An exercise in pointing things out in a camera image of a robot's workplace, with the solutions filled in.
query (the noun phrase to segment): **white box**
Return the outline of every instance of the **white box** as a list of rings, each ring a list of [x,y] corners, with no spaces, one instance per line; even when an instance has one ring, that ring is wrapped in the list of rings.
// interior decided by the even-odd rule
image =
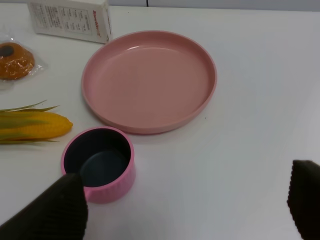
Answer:
[[[27,0],[37,34],[107,43],[112,40],[106,0]]]

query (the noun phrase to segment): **textured bowl exterior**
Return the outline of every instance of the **textured bowl exterior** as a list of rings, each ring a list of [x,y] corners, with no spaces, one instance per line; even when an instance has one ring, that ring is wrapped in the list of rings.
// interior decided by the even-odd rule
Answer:
[[[110,203],[113,201],[116,201],[123,197],[133,186],[136,178],[136,168],[135,168],[135,163],[134,163],[134,158],[135,158],[135,152],[134,152],[134,147],[132,142],[130,141],[129,137],[122,132],[119,129],[116,129],[114,127],[108,127],[108,126],[101,126],[101,127],[94,127],[87,129],[78,135],[76,135],[65,147],[62,157],[61,157],[61,171],[62,174],[66,174],[65,170],[65,155],[66,152],[69,148],[69,146],[72,144],[74,140],[76,140],[79,136],[81,136],[84,133],[87,133],[92,130],[97,130],[97,129],[109,129],[118,132],[122,136],[125,137],[127,140],[129,146],[130,146],[130,151],[131,151],[131,157],[129,160],[129,164],[125,171],[122,173],[120,177],[118,177],[116,180],[113,182],[103,185],[103,186],[98,186],[98,187],[84,187],[84,193],[85,193],[85,198],[87,202],[91,203],[96,203],[96,204],[106,204]]]

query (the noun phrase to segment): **gray background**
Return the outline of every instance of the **gray background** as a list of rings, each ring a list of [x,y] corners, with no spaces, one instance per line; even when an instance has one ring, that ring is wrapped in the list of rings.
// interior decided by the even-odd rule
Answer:
[[[0,3],[25,1],[0,0]],[[147,0],[109,0],[109,3],[116,6],[147,6]],[[320,11],[320,0],[148,0],[148,4],[149,7]]]

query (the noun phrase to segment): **plate rim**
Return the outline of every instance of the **plate rim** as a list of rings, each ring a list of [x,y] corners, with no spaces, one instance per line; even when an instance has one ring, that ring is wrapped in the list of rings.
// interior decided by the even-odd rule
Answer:
[[[98,55],[100,52],[103,51],[104,48],[107,48],[109,44],[106,44],[102,47],[100,47],[87,61],[87,63],[85,64],[85,67],[83,69],[82,72],[82,76],[81,76],[81,93],[82,96],[85,100],[85,103],[87,104],[87,106],[93,111],[94,114],[96,114],[98,116],[98,118],[100,120],[102,120],[103,122],[107,122],[107,124],[109,124],[110,126],[115,126],[116,128],[119,128],[120,130],[126,129],[124,130],[125,132],[131,132],[131,133],[140,133],[140,132],[151,132],[152,134],[154,133],[163,133],[163,132],[167,132],[170,130],[174,130],[176,128],[182,127],[183,125],[187,124],[189,121],[191,121],[193,118],[195,118],[209,103],[209,101],[211,100],[216,87],[217,87],[217,81],[218,81],[218,73],[217,73],[217,67],[216,64],[214,62],[214,60],[212,59],[211,55],[208,53],[208,51],[201,46],[199,43],[197,43],[196,41],[192,40],[191,38],[175,33],[175,32],[171,32],[171,31],[164,31],[164,30],[145,30],[145,31],[136,31],[136,32],[131,32],[125,35],[121,35],[115,39],[113,39],[111,42],[113,41],[117,41],[118,39],[122,39],[122,38],[126,38],[129,37],[131,35],[137,35],[137,34],[143,34],[143,33],[160,33],[160,34],[170,34],[170,35],[175,35],[178,36],[180,38],[184,38],[187,39],[188,41],[192,42],[193,44],[197,45],[208,57],[210,60],[210,63],[213,66],[213,70],[214,70],[214,83],[213,83],[213,87],[212,90],[210,92],[210,94],[208,95],[208,97],[206,98],[206,100],[196,109],[194,110],[192,113],[179,118],[179,120],[176,121],[172,121],[170,123],[164,124],[164,125],[159,125],[159,126],[155,126],[155,127],[136,127],[136,126],[127,126],[127,125],[122,125],[116,122],[113,122],[109,119],[106,119],[104,116],[102,116],[97,110],[95,110],[95,108],[92,106],[92,104],[90,104],[90,101],[88,100],[88,97],[85,94],[85,73],[87,72],[87,68],[89,67],[90,62],[96,57],[96,55]]]

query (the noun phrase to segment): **white table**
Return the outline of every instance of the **white table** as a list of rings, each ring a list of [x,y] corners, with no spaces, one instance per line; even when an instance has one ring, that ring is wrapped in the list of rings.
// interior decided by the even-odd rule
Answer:
[[[214,59],[213,99],[188,125],[134,136],[137,178],[122,199],[89,204],[86,240],[299,240],[286,204],[293,159],[320,163],[320,13],[112,7],[115,37],[183,34]],[[102,125],[80,79],[100,44],[36,35],[24,4],[0,4],[0,23],[48,69],[0,94],[0,109],[61,105],[74,127],[59,142],[0,146],[0,223],[61,176],[60,157]]]

